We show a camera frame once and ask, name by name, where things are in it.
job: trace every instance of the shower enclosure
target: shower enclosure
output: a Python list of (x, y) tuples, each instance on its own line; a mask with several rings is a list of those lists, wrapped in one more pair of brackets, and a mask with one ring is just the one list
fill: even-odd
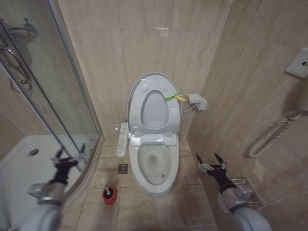
[(0, 1), (0, 230), (13, 230), (36, 205), (33, 183), (54, 173), (60, 149), (93, 158), (102, 131), (56, 1)]

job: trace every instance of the coiled cord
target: coiled cord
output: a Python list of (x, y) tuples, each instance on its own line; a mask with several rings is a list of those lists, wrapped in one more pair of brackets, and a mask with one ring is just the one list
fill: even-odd
[(285, 116), (284, 116), (275, 126), (273, 126), (266, 134), (264, 134), (250, 148), (250, 150), (248, 152), (249, 155), (251, 157), (259, 157), (259, 156), (261, 156), (267, 149), (269, 149), (293, 125), (295, 120), (298, 117), (300, 117), (301, 115), (302, 114), (300, 113), (296, 117), (289, 118), (289, 119), (286, 119)]

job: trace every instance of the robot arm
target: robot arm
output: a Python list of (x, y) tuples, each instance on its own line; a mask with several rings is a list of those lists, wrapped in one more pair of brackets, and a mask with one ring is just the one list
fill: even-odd
[(226, 162), (215, 154), (220, 165), (207, 165), (197, 154), (198, 168), (215, 178), (219, 185), (218, 203), (231, 213), (235, 231), (271, 231), (269, 223), (258, 212), (248, 208), (247, 201), (235, 184), (227, 177)]
[(64, 189), (67, 185), (69, 170), (78, 164), (85, 145), (81, 148), (78, 158), (60, 158), (61, 149), (52, 158), (57, 171), (48, 183), (33, 184), (29, 194), (38, 199), (39, 207), (33, 209), (29, 216), (21, 223), (19, 231), (56, 231), (61, 223), (61, 209), (64, 200)]

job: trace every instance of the white toilet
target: white toilet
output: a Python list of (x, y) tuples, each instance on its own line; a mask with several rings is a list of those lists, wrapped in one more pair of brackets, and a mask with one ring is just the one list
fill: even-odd
[(160, 73), (142, 76), (128, 100), (128, 146), (131, 169), (141, 190), (150, 196), (169, 193), (179, 169), (178, 131), (181, 102), (165, 98), (179, 94)]

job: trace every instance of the shower drain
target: shower drain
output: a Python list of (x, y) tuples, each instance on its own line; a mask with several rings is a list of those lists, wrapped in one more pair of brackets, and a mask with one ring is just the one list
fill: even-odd
[(32, 150), (28, 153), (28, 155), (34, 156), (34, 155), (36, 155), (38, 152), (39, 152), (38, 149), (32, 149)]
[(121, 164), (117, 169), (118, 174), (127, 174), (128, 164)]

